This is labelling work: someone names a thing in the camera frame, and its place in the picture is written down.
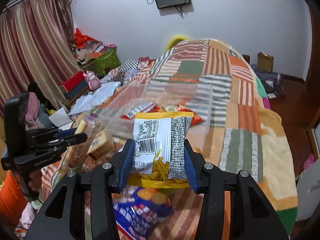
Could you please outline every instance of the bedspread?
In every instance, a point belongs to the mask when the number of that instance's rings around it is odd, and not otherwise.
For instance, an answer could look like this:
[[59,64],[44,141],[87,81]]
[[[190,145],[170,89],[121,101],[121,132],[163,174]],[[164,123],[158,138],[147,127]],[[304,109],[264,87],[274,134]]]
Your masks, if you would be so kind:
[[[298,204],[290,148],[281,118],[270,110],[260,80],[242,55],[214,39],[183,41],[129,81],[131,84],[171,82],[212,85],[210,128],[201,142],[204,158],[224,171],[248,170],[290,233]],[[121,90],[95,111],[106,107]],[[43,199],[52,190],[50,178],[58,165],[44,169]],[[94,168],[90,161],[85,166]],[[171,198],[174,215],[157,226],[150,239],[193,239],[202,198],[189,188],[176,190]],[[229,237],[229,221],[230,194],[226,192],[223,239]]]

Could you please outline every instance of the striped curtain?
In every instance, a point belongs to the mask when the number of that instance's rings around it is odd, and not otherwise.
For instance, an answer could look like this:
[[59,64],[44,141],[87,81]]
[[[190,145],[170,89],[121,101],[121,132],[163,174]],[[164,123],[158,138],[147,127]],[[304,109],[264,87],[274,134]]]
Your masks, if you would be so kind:
[[37,82],[55,107],[59,85],[79,67],[69,45],[73,18],[68,0],[25,0],[0,15],[0,115],[4,102]]

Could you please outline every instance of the patchwork blanket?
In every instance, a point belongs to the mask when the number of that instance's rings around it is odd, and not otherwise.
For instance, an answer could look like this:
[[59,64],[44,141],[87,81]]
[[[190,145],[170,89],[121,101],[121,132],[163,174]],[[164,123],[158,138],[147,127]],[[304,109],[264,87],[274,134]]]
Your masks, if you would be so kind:
[[[261,82],[240,53],[214,39],[180,42],[130,77],[128,83],[211,84],[210,128],[204,138],[196,139],[196,147],[203,150],[206,161],[224,171],[248,170],[290,233],[298,203],[290,148],[281,118],[270,110]],[[95,111],[106,107],[122,89]],[[186,104],[197,112],[196,102]],[[43,200],[52,190],[50,178],[58,166],[55,163],[44,169]],[[85,167],[90,170],[95,165],[86,160]],[[176,190],[171,197],[174,215],[157,226],[150,239],[193,239],[202,198],[189,188]],[[223,239],[229,237],[229,226],[230,194],[226,192]]]

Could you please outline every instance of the pink plush toy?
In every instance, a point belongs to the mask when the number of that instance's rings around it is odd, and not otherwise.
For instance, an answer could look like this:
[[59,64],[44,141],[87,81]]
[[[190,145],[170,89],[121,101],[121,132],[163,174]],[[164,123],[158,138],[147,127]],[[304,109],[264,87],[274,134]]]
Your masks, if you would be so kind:
[[95,91],[100,88],[100,80],[96,77],[93,71],[87,71],[87,73],[83,73],[83,75],[89,85],[90,90]]

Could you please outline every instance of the person's hand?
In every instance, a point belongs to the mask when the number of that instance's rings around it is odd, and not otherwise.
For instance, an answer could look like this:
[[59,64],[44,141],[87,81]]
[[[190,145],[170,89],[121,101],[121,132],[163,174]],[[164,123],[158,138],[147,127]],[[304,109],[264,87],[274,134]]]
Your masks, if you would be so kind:
[[[19,183],[21,175],[14,170],[11,170],[10,173],[13,179]],[[31,180],[29,181],[29,187],[31,187],[33,191],[38,191],[41,188],[41,183],[42,183],[41,178],[42,178],[41,170],[33,171],[30,173]]]

